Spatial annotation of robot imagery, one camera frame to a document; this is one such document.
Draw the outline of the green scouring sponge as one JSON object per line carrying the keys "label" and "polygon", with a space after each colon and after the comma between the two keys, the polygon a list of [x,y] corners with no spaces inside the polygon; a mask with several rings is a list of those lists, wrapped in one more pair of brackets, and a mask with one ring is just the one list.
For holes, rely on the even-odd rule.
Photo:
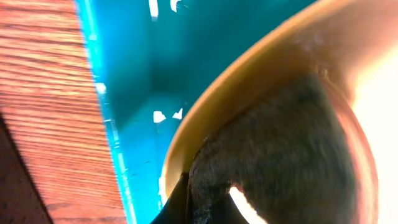
{"label": "green scouring sponge", "polygon": [[204,141],[189,172],[189,221],[211,223],[239,187],[267,223],[376,223],[374,176],[350,107],[318,75],[300,75]]}

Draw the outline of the yellow plate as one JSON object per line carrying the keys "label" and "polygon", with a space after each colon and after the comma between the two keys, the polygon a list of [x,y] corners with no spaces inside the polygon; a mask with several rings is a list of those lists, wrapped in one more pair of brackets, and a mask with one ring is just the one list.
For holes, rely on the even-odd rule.
{"label": "yellow plate", "polygon": [[202,141],[255,97],[306,73],[322,77],[359,177],[358,222],[397,222],[397,2],[317,1],[263,37],[197,99],[167,151],[163,203],[184,191]]}

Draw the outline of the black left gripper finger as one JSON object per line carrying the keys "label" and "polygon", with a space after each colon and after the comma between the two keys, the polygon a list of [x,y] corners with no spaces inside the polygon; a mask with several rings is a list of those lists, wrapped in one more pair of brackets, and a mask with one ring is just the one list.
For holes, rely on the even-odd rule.
{"label": "black left gripper finger", "polygon": [[186,224],[188,174],[183,173],[160,213],[150,224]]}

